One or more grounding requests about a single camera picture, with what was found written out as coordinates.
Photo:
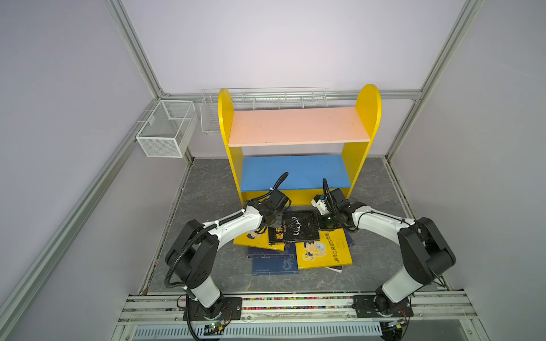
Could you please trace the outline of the black book orange title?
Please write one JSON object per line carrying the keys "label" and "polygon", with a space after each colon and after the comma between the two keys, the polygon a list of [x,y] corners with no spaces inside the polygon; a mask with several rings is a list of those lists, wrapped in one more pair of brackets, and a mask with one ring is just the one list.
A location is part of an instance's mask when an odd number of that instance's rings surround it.
{"label": "black book orange title", "polygon": [[312,210],[286,212],[277,216],[267,229],[269,244],[316,242],[320,240],[320,224]]}

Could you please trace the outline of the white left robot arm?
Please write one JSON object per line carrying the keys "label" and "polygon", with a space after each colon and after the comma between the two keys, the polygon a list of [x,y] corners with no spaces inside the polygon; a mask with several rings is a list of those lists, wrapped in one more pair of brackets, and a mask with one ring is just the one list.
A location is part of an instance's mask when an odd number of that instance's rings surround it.
{"label": "white left robot arm", "polygon": [[202,308],[216,307],[223,300],[211,277],[218,250],[245,233],[269,227],[290,203],[283,192],[272,189],[218,220],[188,221],[165,256],[164,287],[182,288]]}

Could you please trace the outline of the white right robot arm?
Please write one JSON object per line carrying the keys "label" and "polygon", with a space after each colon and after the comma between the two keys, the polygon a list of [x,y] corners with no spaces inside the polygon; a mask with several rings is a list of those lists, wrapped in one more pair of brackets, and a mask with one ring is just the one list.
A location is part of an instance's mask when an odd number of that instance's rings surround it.
{"label": "white right robot arm", "polygon": [[438,279],[456,264],[456,256],[436,224],[427,217],[413,220],[381,212],[361,202],[350,202],[340,189],[324,190],[311,201],[328,228],[366,230],[400,248],[402,268],[375,292],[376,311],[388,314],[409,296]]}

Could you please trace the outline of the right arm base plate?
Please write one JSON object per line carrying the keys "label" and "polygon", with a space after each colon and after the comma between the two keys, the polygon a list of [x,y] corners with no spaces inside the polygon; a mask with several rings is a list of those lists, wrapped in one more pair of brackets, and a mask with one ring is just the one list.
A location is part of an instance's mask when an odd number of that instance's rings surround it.
{"label": "right arm base plate", "polygon": [[409,298],[393,303],[382,295],[355,295],[351,308],[355,310],[358,318],[412,318],[414,316]]}

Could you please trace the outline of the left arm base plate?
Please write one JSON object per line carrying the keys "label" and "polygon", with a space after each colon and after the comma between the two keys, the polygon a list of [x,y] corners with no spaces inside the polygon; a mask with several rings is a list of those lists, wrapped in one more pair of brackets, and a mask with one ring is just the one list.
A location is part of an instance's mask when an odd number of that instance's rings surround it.
{"label": "left arm base plate", "polygon": [[205,308],[199,301],[186,297],[183,319],[186,321],[238,321],[243,312],[243,298],[221,296],[211,307]]}

